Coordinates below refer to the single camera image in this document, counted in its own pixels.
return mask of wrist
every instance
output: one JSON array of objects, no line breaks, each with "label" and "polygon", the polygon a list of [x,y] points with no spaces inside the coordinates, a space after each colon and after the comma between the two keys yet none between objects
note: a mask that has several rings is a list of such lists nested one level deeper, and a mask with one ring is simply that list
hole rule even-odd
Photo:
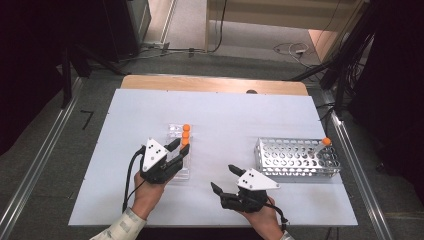
[{"label": "wrist", "polygon": [[137,202],[134,202],[133,206],[131,207],[131,210],[141,219],[147,220],[147,217],[149,216],[151,209],[145,206],[146,206],[145,204],[139,204]]}]

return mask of floor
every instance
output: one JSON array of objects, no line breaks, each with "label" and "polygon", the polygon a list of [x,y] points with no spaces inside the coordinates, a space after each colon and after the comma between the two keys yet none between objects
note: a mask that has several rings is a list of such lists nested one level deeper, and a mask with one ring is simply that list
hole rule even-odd
[{"label": "floor", "polygon": [[[188,24],[178,21],[179,18],[182,21],[186,19],[182,9],[194,11],[192,16],[197,13],[197,11],[190,10],[187,7],[189,2],[192,3],[188,0],[178,0],[175,4],[172,21],[169,22],[169,31],[164,39],[164,42],[170,42],[170,48],[203,48],[204,32],[196,28],[194,28],[196,31],[193,31],[193,28],[179,28]],[[171,2],[167,2],[167,4],[168,7],[172,5]],[[202,9],[200,5],[192,5],[198,10]],[[274,51],[274,46],[286,42],[308,44],[310,47],[308,51],[311,51],[311,54],[303,55],[301,57],[302,63],[307,65],[319,64],[319,60],[316,56],[314,57],[311,40],[302,30],[278,29],[278,31],[281,30],[281,33],[274,34],[277,32],[275,29],[261,29],[261,34],[255,34],[255,27],[237,27],[225,23],[222,48],[214,55],[196,54],[194,57],[189,57],[188,54],[182,53],[149,59],[139,58],[125,62],[121,67],[133,74],[179,74],[282,80],[294,77],[306,69],[290,54],[282,55]],[[239,32],[233,35],[234,38],[230,38],[228,29]],[[253,35],[252,42],[240,42],[240,39],[237,39],[237,36],[243,35],[244,31],[250,36]],[[263,36],[263,34],[270,35],[269,39],[263,40],[266,44],[255,44],[260,42],[258,36]],[[150,41],[160,42],[160,39],[151,38]],[[147,52],[141,54],[140,57],[155,54]],[[323,93],[317,84],[320,77],[321,74],[317,74],[317,76],[303,81],[316,105],[325,103]],[[56,139],[56,144],[47,158],[48,161],[43,166],[44,170],[24,204],[25,207],[21,209],[22,212],[14,223],[9,239],[88,239],[104,229],[104,226],[68,227],[68,221],[110,101],[121,81],[122,76],[116,76],[108,70],[99,69],[97,66],[90,79],[81,79],[79,98],[64,125],[60,137]],[[48,136],[57,116],[60,114],[61,99],[62,95],[59,93],[28,126],[12,149],[0,156],[0,207],[2,211],[6,209],[9,200],[20,186],[23,177],[42,147],[44,139]],[[84,111],[94,112],[86,128],[84,128],[84,125],[88,116]],[[318,109],[321,116],[326,111],[327,109]],[[361,126],[355,124],[348,112],[344,112],[344,124],[379,206],[386,217],[393,239],[424,239],[424,232],[422,231],[424,207],[416,197],[411,184],[401,177],[377,172],[375,167],[379,164],[379,160],[375,155],[371,136]],[[330,123],[328,135],[338,139],[336,130],[334,125]],[[342,145],[338,140],[335,144],[337,146]],[[342,178],[350,195],[359,225],[339,228],[337,231],[334,228],[329,239],[336,239],[336,232],[339,232],[340,239],[381,239],[377,236],[366,210],[352,169],[349,164],[345,164],[345,166],[346,169],[342,173]],[[291,227],[289,231],[296,239],[325,239],[328,228]],[[162,229],[144,229],[145,237],[142,239],[158,239],[161,232],[163,232]],[[179,235],[183,233],[179,233],[177,230],[172,234],[175,234],[170,235],[173,239],[178,239],[179,236],[180,239],[181,236],[185,236],[185,239],[198,236],[193,235],[198,234],[195,232],[192,235]],[[230,236],[233,239],[241,239],[240,236],[231,235],[225,229],[217,229],[209,232],[209,234],[223,239],[228,239]],[[243,238],[259,239],[255,235],[243,236]]]}]

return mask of aluminum rail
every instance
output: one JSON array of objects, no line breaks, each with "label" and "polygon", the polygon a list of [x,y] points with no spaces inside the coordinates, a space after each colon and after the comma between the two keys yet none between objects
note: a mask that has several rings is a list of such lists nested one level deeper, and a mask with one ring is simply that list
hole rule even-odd
[{"label": "aluminum rail", "polygon": [[[334,102],[334,98],[330,90],[323,91],[323,97],[326,103]],[[361,193],[362,200],[365,203],[365,207],[367,208],[371,222],[374,225],[374,230],[377,234],[378,239],[394,239],[386,222],[386,218],[383,212],[381,211],[377,198],[375,197],[375,194],[368,181],[368,178],[365,175],[364,170],[362,169],[358,157],[356,156],[345,124],[339,121],[338,117],[334,112],[331,114],[331,118],[336,128],[337,135],[339,136],[339,139],[341,141],[343,150],[346,153],[346,159],[350,165],[350,168],[352,169],[352,173],[355,178],[355,182],[358,185],[359,192]]]},{"label": "aluminum rail", "polygon": [[49,134],[44,140],[43,145],[38,151],[37,156],[33,160],[21,184],[13,194],[12,198],[9,200],[9,203],[6,206],[6,210],[3,212],[0,221],[0,239],[7,240],[9,238],[9,235],[12,232],[13,227],[19,218],[19,215],[24,209],[25,204],[31,195],[31,192],[44,169],[44,166],[49,160],[52,150],[57,140],[59,139],[60,134],[62,133],[62,130],[69,119],[69,116],[72,113],[75,103],[77,102],[80,95],[82,85],[82,79],[77,78],[72,87],[72,92],[74,94],[73,98],[65,109],[60,110],[59,115],[56,118],[53,127],[50,129]]},{"label": "aluminum rail", "polygon": [[160,42],[164,43],[166,36],[168,35],[169,25],[171,24],[172,16],[174,15],[175,6],[177,5],[177,0],[172,0],[171,7],[169,8],[168,16],[166,17],[165,26],[163,27],[162,34],[160,36]]}]

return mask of test tube rack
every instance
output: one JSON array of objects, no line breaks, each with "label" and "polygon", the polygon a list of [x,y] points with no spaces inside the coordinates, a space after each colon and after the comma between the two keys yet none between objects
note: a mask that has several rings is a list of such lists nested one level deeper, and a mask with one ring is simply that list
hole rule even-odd
[{"label": "test tube rack", "polygon": [[191,126],[188,124],[168,124],[166,144],[171,143],[176,138],[181,138],[180,147],[168,153],[168,159],[173,159],[176,157],[179,154],[180,149],[186,144],[190,143],[190,151],[183,159],[183,168],[178,171],[173,180],[188,180],[190,178],[191,148],[193,147],[193,144],[191,143],[191,130]]},{"label": "test tube rack", "polygon": [[333,145],[315,152],[321,139],[259,138],[255,146],[256,170],[269,178],[328,177],[342,167]]}]

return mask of metal frame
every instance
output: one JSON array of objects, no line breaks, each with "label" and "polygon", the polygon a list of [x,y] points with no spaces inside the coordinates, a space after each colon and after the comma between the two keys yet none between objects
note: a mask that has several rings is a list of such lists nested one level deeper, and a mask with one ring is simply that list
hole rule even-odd
[{"label": "metal frame", "polygon": [[[330,90],[323,91],[323,97],[326,103],[334,102],[334,98]],[[378,239],[394,239],[368,178],[362,169],[358,157],[356,156],[355,149],[350,141],[349,134],[344,123],[339,121],[336,113],[334,112],[331,114],[331,118],[333,120],[334,127],[336,128],[337,135],[341,141],[343,150],[346,153],[346,160],[352,169],[353,177],[355,178],[362,200],[367,208],[368,215],[374,225],[374,230]]]},{"label": "metal frame", "polygon": [[175,6],[177,5],[177,0],[172,0],[171,7],[169,8],[168,16],[166,17],[165,26],[160,37],[160,42],[164,43],[166,36],[168,35],[169,25],[171,24],[172,16],[174,15]]},{"label": "metal frame", "polygon": [[321,139],[260,137],[255,146],[256,168],[271,179],[331,178],[340,172],[336,149]]},{"label": "metal frame", "polygon": [[9,203],[6,207],[6,210],[3,212],[0,221],[0,239],[7,240],[9,238],[9,235],[12,232],[13,227],[19,218],[19,215],[24,209],[25,204],[31,195],[31,192],[44,169],[44,166],[49,160],[51,152],[57,140],[59,139],[60,134],[62,133],[62,130],[72,113],[72,110],[74,109],[74,106],[80,95],[82,85],[82,79],[77,78],[72,88],[74,93],[73,98],[66,108],[60,110],[59,115],[56,118],[53,127],[50,129],[49,134],[44,140],[43,145],[38,151],[37,156],[33,160],[18,189],[9,200]]}]

